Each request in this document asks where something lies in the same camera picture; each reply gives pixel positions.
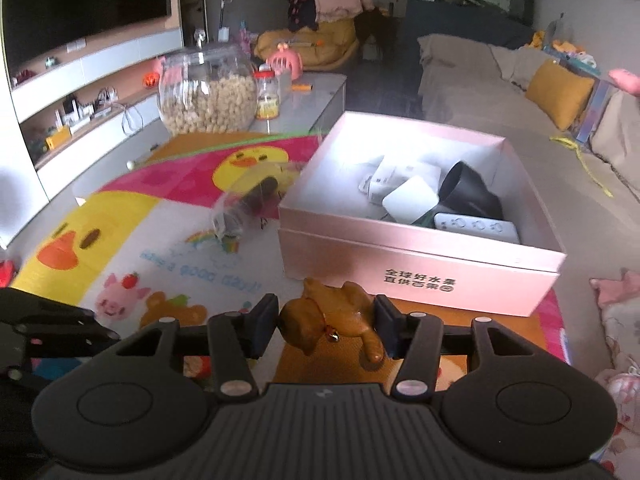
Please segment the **yellow cushion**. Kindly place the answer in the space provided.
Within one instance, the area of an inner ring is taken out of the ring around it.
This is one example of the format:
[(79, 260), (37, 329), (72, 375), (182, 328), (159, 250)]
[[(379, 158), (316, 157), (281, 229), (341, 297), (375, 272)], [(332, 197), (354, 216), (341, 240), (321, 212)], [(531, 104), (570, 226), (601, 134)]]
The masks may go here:
[(594, 80), (579, 76), (554, 61), (538, 68), (525, 97), (536, 104), (560, 131), (568, 130), (586, 106)]

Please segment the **pink plush toy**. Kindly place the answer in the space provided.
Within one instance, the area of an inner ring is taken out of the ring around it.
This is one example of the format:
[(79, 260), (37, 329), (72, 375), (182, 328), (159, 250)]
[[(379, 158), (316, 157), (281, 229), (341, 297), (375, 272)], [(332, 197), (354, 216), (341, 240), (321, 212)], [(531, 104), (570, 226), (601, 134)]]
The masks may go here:
[(640, 96), (640, 76), (623, 68), (614, 68), (608, 72), (608, 76), (616, 86), (632, 96)]

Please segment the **glass jar of peanuts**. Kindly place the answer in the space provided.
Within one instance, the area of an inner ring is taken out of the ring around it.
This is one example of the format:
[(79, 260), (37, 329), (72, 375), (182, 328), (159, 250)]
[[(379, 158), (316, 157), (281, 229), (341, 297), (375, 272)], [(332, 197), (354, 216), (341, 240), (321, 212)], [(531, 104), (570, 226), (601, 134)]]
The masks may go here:
[(245, 131), (256, 107), (253, 65), (236, 44), (206, 44), (164, 57), (158, 112), (172, 136)]

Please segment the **clear plastic bag with items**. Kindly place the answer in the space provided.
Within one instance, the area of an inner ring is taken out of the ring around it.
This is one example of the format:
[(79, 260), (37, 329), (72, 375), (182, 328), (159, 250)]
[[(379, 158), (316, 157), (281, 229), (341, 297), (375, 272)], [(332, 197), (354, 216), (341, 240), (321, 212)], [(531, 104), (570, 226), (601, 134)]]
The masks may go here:
[(212, 209), (218, 240), (239, 240), (260, 219), (270, 218), (305, 166), (304, 162), (258, 162), (236, 179)]

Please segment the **white low coffee table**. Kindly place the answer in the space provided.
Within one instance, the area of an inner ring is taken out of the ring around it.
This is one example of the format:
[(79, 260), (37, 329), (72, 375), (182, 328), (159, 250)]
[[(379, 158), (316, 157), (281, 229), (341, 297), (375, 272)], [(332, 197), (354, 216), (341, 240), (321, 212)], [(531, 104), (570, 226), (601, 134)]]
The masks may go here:
[(292, 91), (276, 119), (255, 119), (250, 132), (265, 134), (320, 133), (325, 136), (345, 110), (347, 77), (334, 73), (304, 73), (300, 84), (308, 91)]

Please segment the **white small rectangular box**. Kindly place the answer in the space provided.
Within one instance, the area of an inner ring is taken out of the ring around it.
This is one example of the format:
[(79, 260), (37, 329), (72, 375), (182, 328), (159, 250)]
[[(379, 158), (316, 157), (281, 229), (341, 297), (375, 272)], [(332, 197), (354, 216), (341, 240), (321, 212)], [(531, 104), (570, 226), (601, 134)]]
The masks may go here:
[(411, 224), (439, 203), (431, 185), (421, 177), (408, 179), (382, 200), (386, 212), (397, 222)]

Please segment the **white long charger box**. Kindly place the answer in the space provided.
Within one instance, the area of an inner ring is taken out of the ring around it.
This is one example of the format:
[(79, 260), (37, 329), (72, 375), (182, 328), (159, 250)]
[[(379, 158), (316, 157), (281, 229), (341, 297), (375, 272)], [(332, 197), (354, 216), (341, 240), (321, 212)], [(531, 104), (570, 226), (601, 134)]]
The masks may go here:
[(512, 244), (521, 243), (518, 230), (509, 221), (439, 212), (434, 215), (434, 226), (439, 231), (472, 235)]

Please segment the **white product box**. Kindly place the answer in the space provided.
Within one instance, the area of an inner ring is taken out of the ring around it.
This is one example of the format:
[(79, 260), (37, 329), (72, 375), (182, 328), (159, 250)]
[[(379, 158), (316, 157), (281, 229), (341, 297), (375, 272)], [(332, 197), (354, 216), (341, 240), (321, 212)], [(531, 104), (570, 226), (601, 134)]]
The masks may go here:
[(384, 198), (412, 177), (420, 177), (437, 192), (442, 168), (419, 159), (400, 159), (384, 156), (378, 166), (367, 172), (358, 184), (358, 191), (366, 194), (369, 202), (381, 206)]

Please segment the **beige covered sofa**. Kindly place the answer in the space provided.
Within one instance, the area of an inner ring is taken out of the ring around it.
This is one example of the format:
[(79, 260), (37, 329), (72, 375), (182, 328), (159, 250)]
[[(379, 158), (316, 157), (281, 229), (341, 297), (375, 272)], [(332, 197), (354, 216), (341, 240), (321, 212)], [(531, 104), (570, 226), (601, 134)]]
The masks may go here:
[(590, 278), (617, 278), (639, 266), (639, 197), (609, 164), (576, 155), (524, 89), (544, 52), (510, 50), (456, 36), (413, 40), (422, 78), (422, 115), (508, 139), (532, 178), (565, 247), (554, 290), (573, 364), (593, 375), (611, 363)]

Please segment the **pink floral blanket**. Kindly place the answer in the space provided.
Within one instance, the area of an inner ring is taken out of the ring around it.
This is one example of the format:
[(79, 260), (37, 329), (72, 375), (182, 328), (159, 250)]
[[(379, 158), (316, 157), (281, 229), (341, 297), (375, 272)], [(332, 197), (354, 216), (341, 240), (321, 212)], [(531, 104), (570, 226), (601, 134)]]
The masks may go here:
[(618, 280), (593, 278), (605, 341), (613, 366), (597, 376), (617, 410), (614, 436), (600, 458), (619, 479), (639, 477), (639, 273)]

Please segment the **black cylindrical cup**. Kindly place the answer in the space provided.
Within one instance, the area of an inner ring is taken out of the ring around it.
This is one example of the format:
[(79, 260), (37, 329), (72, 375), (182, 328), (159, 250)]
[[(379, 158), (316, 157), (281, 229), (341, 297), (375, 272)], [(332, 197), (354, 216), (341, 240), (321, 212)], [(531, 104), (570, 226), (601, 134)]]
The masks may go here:
[(465, 162), (447, 172), (438, 192), (439, 205), (457, 214), (503, 220), (499, 197), (488, 190), (482, 177)]

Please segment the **orange pumpkin ornament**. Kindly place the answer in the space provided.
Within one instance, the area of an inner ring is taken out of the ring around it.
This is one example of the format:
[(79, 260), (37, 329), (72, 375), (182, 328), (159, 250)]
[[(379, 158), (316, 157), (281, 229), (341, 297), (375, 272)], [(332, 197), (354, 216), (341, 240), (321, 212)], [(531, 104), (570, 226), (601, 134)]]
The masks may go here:
[(142, 79), (145, 88), (154, 88), (160, 82), (160, 74), (157, 72), (149, 72), (143, 76)]

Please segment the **small red-lid jar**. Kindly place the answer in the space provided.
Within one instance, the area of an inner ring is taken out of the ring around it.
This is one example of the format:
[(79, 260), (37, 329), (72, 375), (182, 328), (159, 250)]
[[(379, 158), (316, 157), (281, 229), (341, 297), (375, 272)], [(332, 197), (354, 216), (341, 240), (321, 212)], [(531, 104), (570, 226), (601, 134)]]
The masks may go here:
[(258, 70), (254, 73), (257, 86), (256, 118), (271, 120), (280, 114), (280, 90), (273, 70)]

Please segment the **colourful cartoon play mat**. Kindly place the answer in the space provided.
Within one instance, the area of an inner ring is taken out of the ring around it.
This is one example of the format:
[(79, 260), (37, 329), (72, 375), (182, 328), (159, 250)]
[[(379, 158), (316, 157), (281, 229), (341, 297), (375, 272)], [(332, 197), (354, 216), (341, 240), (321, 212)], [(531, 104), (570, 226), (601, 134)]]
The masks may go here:
[[(202, 325), (217, 313), (246, 312), (268, 292), (281, 304), (302, 282), (283, 271), (277, 211), (240, 247), (212, 230), (210, 208), (229, 184), (238, 148), (158, 162), (93, 193), (52, 230), (22, 264), (12, 288), (88, 309), (122, 339), (171, 316)], [(530, 318), (497, 316), (514, 332), (568, 361), (564, 326), (553, 292)], [(379, 382), (390, 388), (401, 361), (370, 363), (359, 338), (322, 337), (311, 356), (274, 334), (250, 367), (258, 382)]]

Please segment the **brown dog figurine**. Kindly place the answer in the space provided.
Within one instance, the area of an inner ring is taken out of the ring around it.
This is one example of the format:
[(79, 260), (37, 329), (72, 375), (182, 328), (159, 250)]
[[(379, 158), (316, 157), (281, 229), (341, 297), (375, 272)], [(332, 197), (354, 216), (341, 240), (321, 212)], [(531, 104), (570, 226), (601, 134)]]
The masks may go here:
[(374, 320), (373, 297), (360, 285), (347, 281), (333, 287), (305, 278), (302, 296), (288, 301), (280, 311), (279, 330), (305, 356), (314, 353), (322, 337), (329, 342), (358, 338), (366, 359), (378, 365), (385, 351)]

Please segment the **pink open gift box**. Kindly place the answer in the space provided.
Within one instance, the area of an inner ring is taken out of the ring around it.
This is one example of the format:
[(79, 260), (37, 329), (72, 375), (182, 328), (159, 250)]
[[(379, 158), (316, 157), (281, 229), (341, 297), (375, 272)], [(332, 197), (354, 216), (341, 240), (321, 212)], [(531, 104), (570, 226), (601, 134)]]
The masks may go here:
[[(457, 162), (499, 197), (520, 244), (439, 231), (439, 203), (411, 224), (397, 223), (358, 191), (384, 156), (442, 168)], [(328, 285), (492, 314), (533, 313), (558, 279), (566, 253), (513, 145), (501, 136), (384, 115), (345, 113), (280, 203), (285, 273)]]

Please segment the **pink toy pig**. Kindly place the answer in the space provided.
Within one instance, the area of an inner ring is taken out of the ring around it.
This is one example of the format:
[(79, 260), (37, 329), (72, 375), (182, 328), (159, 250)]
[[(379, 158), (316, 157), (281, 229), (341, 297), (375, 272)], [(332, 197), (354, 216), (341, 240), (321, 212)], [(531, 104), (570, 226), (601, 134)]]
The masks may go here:
[(286, 42), (279, 42), (277, 49), (267, 60), (267, 64), (277, 73), (289, 72), (294, 81), (303, 75), (303, 60), (300, 54)]

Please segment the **yellow beanbag chair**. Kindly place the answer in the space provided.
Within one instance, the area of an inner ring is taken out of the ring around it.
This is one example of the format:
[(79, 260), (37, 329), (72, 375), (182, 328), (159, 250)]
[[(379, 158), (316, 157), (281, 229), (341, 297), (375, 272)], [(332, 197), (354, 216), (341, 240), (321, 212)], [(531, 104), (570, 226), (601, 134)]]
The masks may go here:
[(267, 30), (258, 37), (254, 55), (265, 61), (279, 44), (287, 44), (299, 54), (306, 72), (334, 72), (350, 62), (359, 48), (353, 20), (320, 23), (317, 30)]

